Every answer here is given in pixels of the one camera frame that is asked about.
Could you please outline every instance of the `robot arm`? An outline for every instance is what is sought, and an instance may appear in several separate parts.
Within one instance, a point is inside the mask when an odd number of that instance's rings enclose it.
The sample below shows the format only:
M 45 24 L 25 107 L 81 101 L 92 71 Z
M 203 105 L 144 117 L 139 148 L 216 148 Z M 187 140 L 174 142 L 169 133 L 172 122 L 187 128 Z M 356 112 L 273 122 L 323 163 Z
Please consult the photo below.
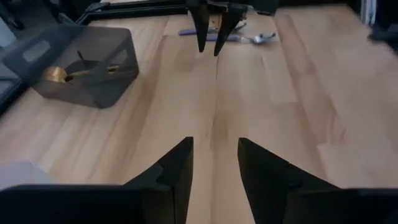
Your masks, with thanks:
M 221 27 L 219 28 L 214 56 L 218 56 L 228 36 L 239 21 L 246 18 L 248 9 L 254 9 L 259 14 L 274 15 L 278 0 L 230 0 L 207 1 L 187 0 L 188 10 L 191 12 L 197 30 L 199 51 L 203 52 L 206 45 L 207 30 L 209 27 L 209 6 L 225 7 L 222 12 Z

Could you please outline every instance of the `wooden table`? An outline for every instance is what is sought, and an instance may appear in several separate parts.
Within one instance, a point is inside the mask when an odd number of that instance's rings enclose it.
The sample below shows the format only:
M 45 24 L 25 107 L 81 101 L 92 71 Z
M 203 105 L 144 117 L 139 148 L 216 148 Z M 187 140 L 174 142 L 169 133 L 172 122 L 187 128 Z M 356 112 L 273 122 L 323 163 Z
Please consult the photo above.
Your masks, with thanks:
M 195 138 L 187 223 L 253 223 L 237 146 L 247 137 L 339 187 L 398 186 L 398 62 L 346 6 L 248 15 L 269 45 L 198 53 L 187 16 L 96 21 L 131 30 L 141 73 L 112 107 L 29 90 L 0 121 L 0 161 L 28 160 L 61 183 L 125 183 Z

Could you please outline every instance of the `brass object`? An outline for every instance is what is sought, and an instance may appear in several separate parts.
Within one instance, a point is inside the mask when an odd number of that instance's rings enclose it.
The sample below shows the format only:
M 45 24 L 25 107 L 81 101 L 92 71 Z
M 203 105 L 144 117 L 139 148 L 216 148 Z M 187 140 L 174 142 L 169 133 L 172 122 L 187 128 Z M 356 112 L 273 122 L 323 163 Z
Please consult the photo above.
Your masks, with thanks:
M 67 76 L 67 71 L 58 66 L 51 66 L 44 71 L 44 78 L 48 81 L 66 83 L 65 78 Z
M 109 74 L 112 75 L 114 71 L 118 68 L 119 65 L 109 66 L 108 67 Z M 88 74 L 88 72 L 89 70 L 84 70 L 84 71 L 73 72 L 68 75 L 65 69 L 58 66 L 51 66 L 44 71 L 44 77 L 48 81 L 66 83 L 67 81 L 72 80 L 73 77 L 79 75 L 86 75 Z
M 118 68 L 119 68 L 119 65 L 109 66 L 108 67 L 109 74 L 112 75 L 114 73 L 114 71 Z M 73 72 L 69 75 L 71 75 L 71 76 L 86 75 L 86 74 L 88 74 L 88 72 L 89 72 L 88 70 L 84 70 L 84 71 Z

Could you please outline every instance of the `silver spoon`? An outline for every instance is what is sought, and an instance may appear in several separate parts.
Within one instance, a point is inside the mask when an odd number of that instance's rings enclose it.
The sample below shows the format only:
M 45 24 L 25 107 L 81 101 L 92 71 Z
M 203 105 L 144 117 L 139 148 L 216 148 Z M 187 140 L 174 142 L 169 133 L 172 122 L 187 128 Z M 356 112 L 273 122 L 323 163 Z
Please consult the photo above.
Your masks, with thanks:
M 275 32 L 262 33 L 259 35 L 255 35 L 254 37 L 245 37 L 239 34 L 231 34 L 228 36 L 227 41 L 259 45 L 270 42 L 275 36 L 276 36 Z M 207 35 L 207 41 L 216 41 L 216 40 L 217 40 L 217 34 Z

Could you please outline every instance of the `gray container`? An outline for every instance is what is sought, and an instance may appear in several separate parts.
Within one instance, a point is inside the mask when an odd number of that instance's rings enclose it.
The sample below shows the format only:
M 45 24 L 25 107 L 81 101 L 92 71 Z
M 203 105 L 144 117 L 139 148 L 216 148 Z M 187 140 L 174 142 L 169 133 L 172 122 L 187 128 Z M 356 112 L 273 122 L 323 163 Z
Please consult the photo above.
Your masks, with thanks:
M 43 97 L 97 108 L 114 105 L 139 73 L 130 31 L 110 27 L 60 25 L 3 62 Z M 50 67 L 84 75 L 54 82 L 45 76 Z

